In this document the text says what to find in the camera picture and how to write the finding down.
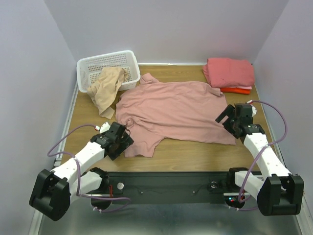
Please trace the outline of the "aluminium extrusion frame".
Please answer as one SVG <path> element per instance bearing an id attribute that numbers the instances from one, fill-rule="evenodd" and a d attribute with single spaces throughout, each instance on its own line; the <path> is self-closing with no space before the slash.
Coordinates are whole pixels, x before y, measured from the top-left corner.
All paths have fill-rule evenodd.
<path id="1" fill-rule="evenodd" d="M 74 111 L 74 106 L 75 106 L 75 103 L 76 103 L 77 95 L 78 95 L 78 85 L 76 83 L 74 85 L 73 94 L 72 94 L 72 97 L 71 97 L 67 118 L 65 120 L 64 128 L 63 128 L 63 131 L 62 131 L 62 135 L 61 135 L 62 138 L 69 131 L 69 127 L 70 127 L 71 119 L 72 119 L 72 116 L 73 116 L 73 111 Z M 42 218 L 43 218 L 43 214 L 41 212 L 35 210 L 33 218 L 32 218 L 32 221 L 31 221 L 30 230 L 29 230 L 29 233 L 28 233 L 29 235 L 38 235 L 39 234 Z"/>

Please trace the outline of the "beige crumpled t shirt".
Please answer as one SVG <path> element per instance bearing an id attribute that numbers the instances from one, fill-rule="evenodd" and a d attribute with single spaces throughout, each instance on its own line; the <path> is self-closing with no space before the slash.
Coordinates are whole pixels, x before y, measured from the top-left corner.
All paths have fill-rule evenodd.
<path id="1" fill-rule="evenodd" d="M 96 81 L 87 89 L 87 94 L 102 118 L 111 119 L 115 110 L 111 107 L 119 88 L 128 79 L 127 71 L 120 67 L 103 68 Z"/>

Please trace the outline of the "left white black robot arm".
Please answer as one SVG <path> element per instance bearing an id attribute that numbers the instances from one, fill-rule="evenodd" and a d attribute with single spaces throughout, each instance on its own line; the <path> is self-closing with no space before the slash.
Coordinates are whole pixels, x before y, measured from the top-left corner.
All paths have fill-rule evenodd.
<path id="1" fill-rule="evenodd" d="M 114 197 L 108 173 L 91 168 L 105 157 L 115 160 L 130 147 L 134 142 L 130 130 L 117 122 L 93 128 L 98 133 L 77 154 L 61 151 L 61 155 L 69 155 L 70 159 L 52 170 L 43 169 L 37 175 L 29 205 L 53 221 L 61 219 L 71 203 L 79 198 L 109 204 L 124 201 L 123 207 L 131 202 L 128 197 Z"/>

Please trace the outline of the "folded light pink shirt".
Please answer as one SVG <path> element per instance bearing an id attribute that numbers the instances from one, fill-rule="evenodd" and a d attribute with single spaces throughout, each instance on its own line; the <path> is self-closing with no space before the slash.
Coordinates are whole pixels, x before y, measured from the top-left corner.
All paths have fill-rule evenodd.
<path id="1" fill-rule="evenodd" d="M 251 86 L 236 86 L 235 88 L 237 88 L 237 89 L 244 89 L 244 90 L 251 90 L 252 89 Z"/>

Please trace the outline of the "dusty pink t shirt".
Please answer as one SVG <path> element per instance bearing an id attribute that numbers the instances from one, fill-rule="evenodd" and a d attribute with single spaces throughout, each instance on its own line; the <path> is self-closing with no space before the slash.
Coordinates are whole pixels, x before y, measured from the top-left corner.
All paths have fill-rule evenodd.
<path id="1" fill-rule="evenodd" d="M 152 157 L 163 139 L 234 145 L 234 137 L 215 121 L 226 106 L 220 89 L 205 82 L 160 82 L 143 75 L 116 105 L 116 121 L 134 140 L 125 157 Z"/>

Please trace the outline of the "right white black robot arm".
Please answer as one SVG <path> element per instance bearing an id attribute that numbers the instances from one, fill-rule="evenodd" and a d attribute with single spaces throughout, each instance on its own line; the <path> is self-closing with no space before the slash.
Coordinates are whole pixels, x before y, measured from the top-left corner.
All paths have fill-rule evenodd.
<path id="1" fill-rule="evenodd" d="M 268 142 L 261 125 L 253 122 L 257 110 L 254 101 L 228 105 L 215 119 L 224 129 L 252 154 L 261 176 L 253 175 L 252 168 L 231 168 L 227 176 L 230 188 L 238 187 L 238 196 L 228 196 L 225 202 L 230 208 L 245 211 L 244 204 L 250 198 L 257 202 L 257 209 L 264 216 L 298 215 L 301 211 L 304 181 L 293 175 L 278 159 Z"/>

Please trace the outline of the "folded orange red shirt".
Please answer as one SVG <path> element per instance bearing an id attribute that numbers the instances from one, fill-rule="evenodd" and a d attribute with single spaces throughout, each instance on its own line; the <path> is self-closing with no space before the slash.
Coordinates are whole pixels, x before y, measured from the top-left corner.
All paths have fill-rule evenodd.
<path id="1" fill-rule="evenodd" d="M 233 93 L 233 94 L 250 94 L 250 89 L 241 88 L 220 88 L 222 93 Z"/>

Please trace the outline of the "white plastic laundry basket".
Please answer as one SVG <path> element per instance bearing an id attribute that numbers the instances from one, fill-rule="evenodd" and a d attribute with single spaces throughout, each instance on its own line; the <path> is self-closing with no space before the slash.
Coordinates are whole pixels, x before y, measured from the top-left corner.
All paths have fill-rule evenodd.
<path id="1" fill-rule="evenodd" d="M 128 73 L 127 80 L 122 83 L 120 91 L 132 89 L 140 80 L 140 70 L 135 54 L 131 50 L 112 52 L 80 59 L 77 62 L 77 84 L 82 93 L 96 81 L 104 67 L 123 68 Z"/>

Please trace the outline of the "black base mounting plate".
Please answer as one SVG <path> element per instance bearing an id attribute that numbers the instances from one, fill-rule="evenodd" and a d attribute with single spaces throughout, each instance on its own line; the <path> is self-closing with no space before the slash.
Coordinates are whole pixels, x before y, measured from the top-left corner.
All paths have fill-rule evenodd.
<path id="1" fill-rule="evenodd" d="M 94 192 L 128 197 L 133 204 L 223 204 L 238 196 L 239 187 L 227 184 L 227 172 L 108 172 Z"/>

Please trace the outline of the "folded coral pink shirt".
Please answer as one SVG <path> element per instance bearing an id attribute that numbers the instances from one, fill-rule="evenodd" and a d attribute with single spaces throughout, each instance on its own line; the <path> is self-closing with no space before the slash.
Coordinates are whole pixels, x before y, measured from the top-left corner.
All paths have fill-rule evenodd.
<path id="1" fill-rule="evenodd" d="M 212 88 L 253 86 L 255 83 L 254 67 L 248 60 L 208 58 L 202 71 Z"/>

